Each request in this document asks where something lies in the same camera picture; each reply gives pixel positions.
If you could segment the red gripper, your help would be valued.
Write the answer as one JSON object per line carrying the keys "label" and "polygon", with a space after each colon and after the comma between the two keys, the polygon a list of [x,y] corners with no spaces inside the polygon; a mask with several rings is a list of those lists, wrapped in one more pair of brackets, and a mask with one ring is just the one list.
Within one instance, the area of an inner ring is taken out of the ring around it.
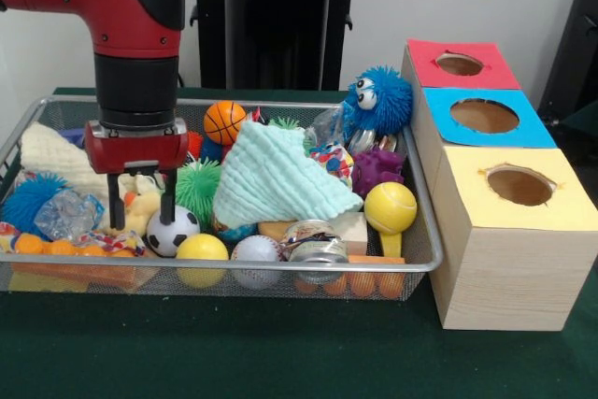
{"label": "red gripper", "polygon": [[125,226],[118,175],[147,170],[162,172],[160,222],[170,225],[175,220],[177,168],[183,165],[188,149],[186,122],[176,118],[166,128],[139,131],[106,128],[94,120],[86,123],[84,131],[91,167],[97,174],[107,175],[110,227],[122,230]]}

